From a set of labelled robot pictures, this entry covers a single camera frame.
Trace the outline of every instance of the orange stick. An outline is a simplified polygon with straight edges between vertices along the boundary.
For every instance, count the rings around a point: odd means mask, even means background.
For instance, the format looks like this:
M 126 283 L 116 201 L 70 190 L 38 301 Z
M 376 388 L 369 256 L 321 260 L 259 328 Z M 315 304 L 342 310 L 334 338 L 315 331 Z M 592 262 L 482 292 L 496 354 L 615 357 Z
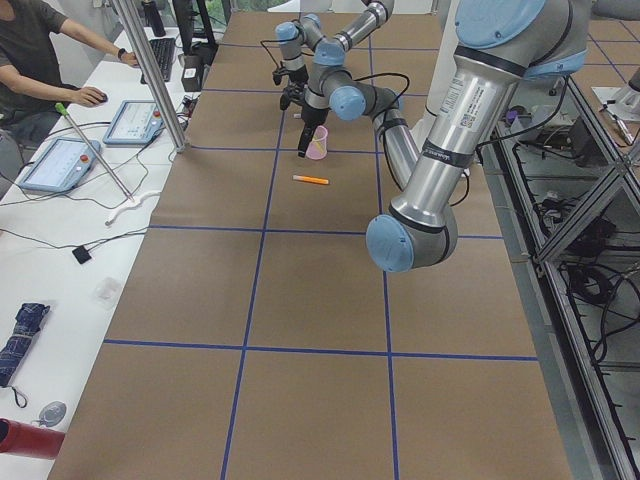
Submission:
M 318 177 L 306 177 L 304 175 L 294 175 L 294 180 L 298 182 L 306 182 L 306 183 L 316 183 L 318 185 L 329 185 L 329 180 L 326 178 L 318 178 Z

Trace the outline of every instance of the white table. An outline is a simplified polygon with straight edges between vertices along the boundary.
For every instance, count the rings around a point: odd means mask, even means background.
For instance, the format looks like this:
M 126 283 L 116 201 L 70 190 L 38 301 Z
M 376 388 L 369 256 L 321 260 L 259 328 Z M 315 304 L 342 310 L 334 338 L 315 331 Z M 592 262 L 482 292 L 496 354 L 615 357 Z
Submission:
M 167 29 L 167 35 L 177 34 L 177 29 Z M 130 49 L 124 34 L 116 44 Z M 176 48 L 176 56 L 178 53 L 180 49 Z M 179 62 L 174 62 L 171 82 L 166 84 L 176 108 L 185 95 L 181 72 Z M 140 83 L 140 73 L 139 69 L 113 59 L 102 61 L 86 85 L 106 92 L 109 101 L 95 108 L 71 105 L 70 115 L 78 124 L 110 121 L 123 100 L 152 99 L 149 88 Z M 53 131 L 67 126 L 66 120 L 61 119 Z M 84 132 L 90 139 L 101 140 L 106 126 L 87 128 Z M 72 130 L 65 132 L 65 136 L 76 137 Z M 36 152 L 34 160 L 47 144 Z M 124 164 L 138 150 L 102 150 L 105 160 L 129 189 L 135 188 L 145 174 L 135 159 Z M 140 155 L 149 173 L 138 193 L 162 190 L 174 155 L 173 143 L 165 131 Z M 124 195 L 98 163 L 83 182 L 87 183 L 69 192 L 72 197 L 91 198 L 108 206 L 124 200 Z M 22 200 L 25 197 L 18 188 L 12 187 L 7 192 L 0 203 L 0 228 L 55 245 L 81 245 L 144 228 L 157 203 L 157 197 L 148 199 L 138 209 L 122 213 L 107 227 L 105 220 L 110 211 L 90 201 L 60 197 L 10 205 Z M 14 318 L 22 303 L 51 305 L 42 331 L 11 380 L 28 396 L 28 406 L 18 408 L 13 392 L 0 389 L 0 417 L 29 423 L 38 418 L 42 407 L 57 400 L 67 405 L 68 412 L 54 428 L 67 431 L 141 243 L 142 236 L 113 240 L 92 251 L 93 258 L 80 265 L 71 248 L 56 250 L 0 232 L 0 348 L 13 331 Z M 96 296 L 96 288 L 106 279 L 120 287 L 110 302 Z M 45 479 L 52 466 L 51 460 L 0 454 L 2 478 Z

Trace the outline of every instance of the black keyboard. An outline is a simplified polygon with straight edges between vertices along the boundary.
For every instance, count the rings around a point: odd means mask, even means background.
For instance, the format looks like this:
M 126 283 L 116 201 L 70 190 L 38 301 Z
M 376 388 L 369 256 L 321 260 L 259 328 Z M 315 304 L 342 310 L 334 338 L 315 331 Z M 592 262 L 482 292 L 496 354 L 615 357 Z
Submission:
M 173 65 L 173 53 L 176 48 L 176 41 L 174 38 L 153 38 L 149 40 L 149 44 L 158 61 L 162 79 L 168 82 L 171 80 L 171 66 Z M 147 83 L 144 75 L 142 75 L 140 83 Z

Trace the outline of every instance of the metal rod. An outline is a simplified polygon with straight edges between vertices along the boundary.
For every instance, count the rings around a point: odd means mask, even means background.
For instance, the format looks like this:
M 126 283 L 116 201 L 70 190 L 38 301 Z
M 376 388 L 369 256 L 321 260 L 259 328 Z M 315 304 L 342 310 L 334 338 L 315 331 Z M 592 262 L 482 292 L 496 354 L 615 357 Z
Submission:
M 169 97 L 169 92 L 164 84 L 158 62 L 147 40 L 138 10 L 131 0 L 113 0 L 113 3 L 117 11 L 120 12 L 122 26 L 138 58 L 144 78 L 160 110 L 164 125 L 171 135 L 176 151 L 182 152 L 186 146 L 184 131 L 180 126 L 178 115 L 174 110 L 171 97 Z
M 105 168 L 105 170 L 107 171 L 107 173 L 111 176 L 111 178 L 113 179 L 114 182 L 116 182 L 116 185 L 118 185 L 118 187 L 120 188 L 120 190 L 122 190 L 122 193 L 125 194 L 125 196 L 129 199 L 133 201 L 133 194 L 129 191 L 129 189 L 127 188 L 127 186 L 122 183 L 122 180 L 120 180 L 120 178 L 118 178 L 118 176 L 116 175 L 116 172 L 113 171 L 113 169 L 109 166 L 109 164 L 107 163 L 107 161 L 102 157 L 102 155 L 100 154 L 100 152 L 98 151 L 98 149 L 96 147 L 93 146 L 93 144 L 91 143 L 91 140 L 89 140 L 87 138 L 87 136 L 84 134 L 84 132 L 80 129 L 80 127 L 78 126 L 78 124 L 76 122 L 73 121 L 73 118 L 71 118 L 71 115 L 69 115 L 69 112 L 67 112 L 67 109 L 64 108 L 64 106 L 61 103 L 56 103 L 56 110 L 58 110 L 58 112 L 60 113 L 60 115 L 62 115 L 67 122 L 69 122 L 69 124 L 73 127 L 73 129 L 76 131 L 76 133 L 80 136 L 80 138 L 82 139 L 82 141 L 84 143 L 87 144 L 87 147 L 89 147 L 89 149 L 91 150 L 91 152 L 96 156 L 96 158 L 98 159 L 98 161 L 102 164 L 102 166 Z

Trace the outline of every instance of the cup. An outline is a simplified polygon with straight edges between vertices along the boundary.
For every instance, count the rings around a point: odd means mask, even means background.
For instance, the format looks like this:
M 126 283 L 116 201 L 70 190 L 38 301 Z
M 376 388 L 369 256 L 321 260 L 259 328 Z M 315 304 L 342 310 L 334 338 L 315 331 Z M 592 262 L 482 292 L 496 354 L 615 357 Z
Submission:
M 0 418 L 0 453 L 53 460 L 64 436 L 57 430 Z
M 327 137 L 329 136 L 329 130 L 322 125 L 316 128 L 313 134 L 313 139 L 307 148 L 306 157 L 311 160 L 322 160 L 327 156 Z

